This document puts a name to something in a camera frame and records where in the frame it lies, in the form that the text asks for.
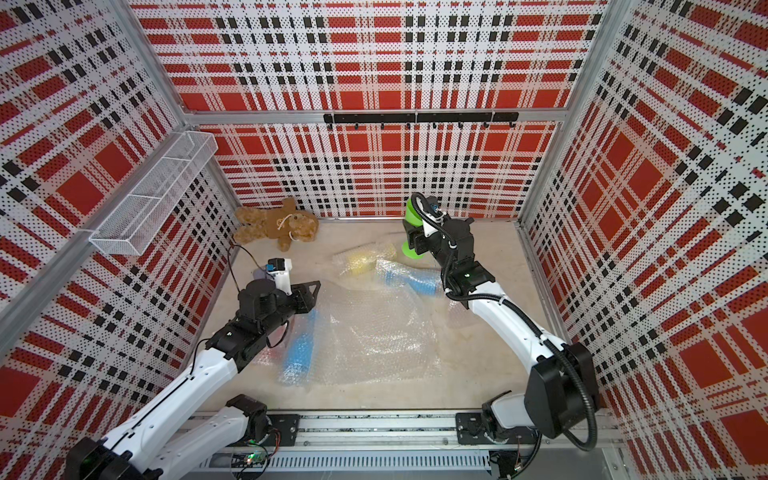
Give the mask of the bubble wrap sheet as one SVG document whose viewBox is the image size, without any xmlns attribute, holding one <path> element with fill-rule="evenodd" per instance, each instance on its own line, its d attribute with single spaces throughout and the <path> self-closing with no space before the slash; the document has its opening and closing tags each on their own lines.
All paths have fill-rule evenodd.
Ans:
<svg viewBox="0 0 768 480">
<path fill-rule="evenodd" d="M 408 286 L 323 288 L 314 323 L 309 379 L 323 385 L 436 377 L 441 358 L 431 314 Z"/>
</svg>

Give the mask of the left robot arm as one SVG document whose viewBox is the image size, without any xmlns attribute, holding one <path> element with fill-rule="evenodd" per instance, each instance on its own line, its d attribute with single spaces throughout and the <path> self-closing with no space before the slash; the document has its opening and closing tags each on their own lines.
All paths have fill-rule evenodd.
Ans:
<svg viewBox="0 0 768 480">
<path fill-rule="evenodd" d="M 221 387 L 241 373 L 271 335 L 295 316 L 310 313 L 318 281 L 251 281 L 238 294 L 234 317 L 206 339 L 186 370 L 161 393 L 100 439 L 84 438 L 67 454 L 67 479 L 180 479 L 218 450 L 253 442 L 262 451 L 283 433 L 267 406 L 239 394 L 214 416 L 179 435 L 179 428 Z"/>
</svg>

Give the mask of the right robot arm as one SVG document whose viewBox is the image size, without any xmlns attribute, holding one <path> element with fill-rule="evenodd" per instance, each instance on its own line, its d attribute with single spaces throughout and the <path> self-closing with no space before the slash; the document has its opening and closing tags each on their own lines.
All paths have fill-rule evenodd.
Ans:
<svg viewBox="0 0 768 480">
<path fill-rule="evenodd" d="M 411 195 L 403 220 L 407 251 L 432 255 L 445 296 L 488 324 L 528 374 L 524 393 L 502 393 L 482 406 L 482 433 L 502 443 L 530 428 L 541 439 L 564 437 L 582 451 L 594 449 L 600 406 L 592 354 L 549 332 L 511 300 L 476 259 L 471 224 L 421 193 Z"/>
</svg>

